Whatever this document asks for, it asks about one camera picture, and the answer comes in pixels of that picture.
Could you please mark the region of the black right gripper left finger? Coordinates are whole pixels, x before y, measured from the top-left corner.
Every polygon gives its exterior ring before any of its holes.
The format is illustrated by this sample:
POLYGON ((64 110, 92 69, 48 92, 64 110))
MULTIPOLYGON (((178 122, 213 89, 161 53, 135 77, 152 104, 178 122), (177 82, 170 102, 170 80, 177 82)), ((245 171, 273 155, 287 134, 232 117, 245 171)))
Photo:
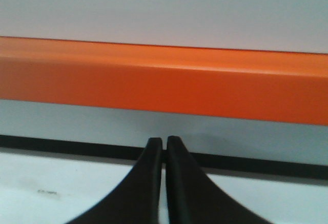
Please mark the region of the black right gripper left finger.
POLYGON ((162 139, 150 138, 115 189, 69 223, 158 223, 161 169, 162 139))

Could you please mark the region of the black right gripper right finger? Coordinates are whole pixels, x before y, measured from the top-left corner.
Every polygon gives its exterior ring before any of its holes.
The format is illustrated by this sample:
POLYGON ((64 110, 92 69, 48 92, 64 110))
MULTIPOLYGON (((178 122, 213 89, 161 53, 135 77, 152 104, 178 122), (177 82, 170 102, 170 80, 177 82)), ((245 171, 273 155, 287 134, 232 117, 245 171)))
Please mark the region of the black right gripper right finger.
POLYGON ((170 223, 268 223, 216 186, 178 136, 167 140, 166 191, 170 223))

